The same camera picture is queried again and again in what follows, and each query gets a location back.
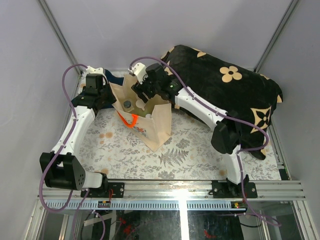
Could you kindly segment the green lotion pump bottle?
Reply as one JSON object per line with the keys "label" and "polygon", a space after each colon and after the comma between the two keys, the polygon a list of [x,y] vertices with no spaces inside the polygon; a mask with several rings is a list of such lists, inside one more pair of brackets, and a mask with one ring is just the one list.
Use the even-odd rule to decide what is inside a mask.
{"label": "green lotion pump bottle", "polygon": [[150,114],[150,109],[147,104],[144,103],[141,99],[136,99],[134,102],[134,113],[138,116],[145,117]]}

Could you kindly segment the beige canvas tote bag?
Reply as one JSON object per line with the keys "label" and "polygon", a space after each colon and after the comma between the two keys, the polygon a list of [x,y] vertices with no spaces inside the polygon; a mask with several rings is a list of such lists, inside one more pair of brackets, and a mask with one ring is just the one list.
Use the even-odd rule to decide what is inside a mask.
{"label": "beige canvas tote bag", "polygon": [[170,137],[172,130],[172,107],[168,101],[159,95],[146,103],[152,118],[136,115],[133,112],[125,112],[123,102],[130,100],[135,107],[135,100],[139,100],[137,94],[131,89],[137,82],[137,78],[126,74],[122,85],[111,83],[112,93],[116,102],[112,104],[115,115],[122,123],[134,133],[153,152],[157,151]]}

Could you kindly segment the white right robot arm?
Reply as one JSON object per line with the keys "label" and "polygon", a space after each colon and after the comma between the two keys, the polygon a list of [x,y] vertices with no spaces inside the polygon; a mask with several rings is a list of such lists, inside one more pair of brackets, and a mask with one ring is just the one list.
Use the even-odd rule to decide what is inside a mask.
{"label": "white right robot arm", "polygon": [[245,174],[240,155],[242,127],[236,112],[227,112],[209,103],[186,86],[173,68],[170,71],[175,79],[170,79],[161,64],[131,64],[129,72],[137,78],[132,89],[144,102],[159,95],[205,123],[213,131],[211,145],[224,155],[227,180],[230,181],[228,192],[233,197],[240,197],[245,193],[246,185],[243,183]]}

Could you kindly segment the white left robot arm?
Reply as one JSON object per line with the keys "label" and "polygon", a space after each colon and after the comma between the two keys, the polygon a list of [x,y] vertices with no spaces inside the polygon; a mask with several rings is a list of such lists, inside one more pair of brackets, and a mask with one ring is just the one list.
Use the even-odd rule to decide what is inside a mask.
{"label": "white left robot arm", "polygon": [[40,156],[39,163],[47,187],[67,190],[92,188],[93,193],[101,198],[109,193],[109,184],[102,177],[88,173],[79,158],[82,141],[98,111],[115,102],[103,73],[86,75],[82,92],[71,101],[74,110],[62,136],[50,152]]}

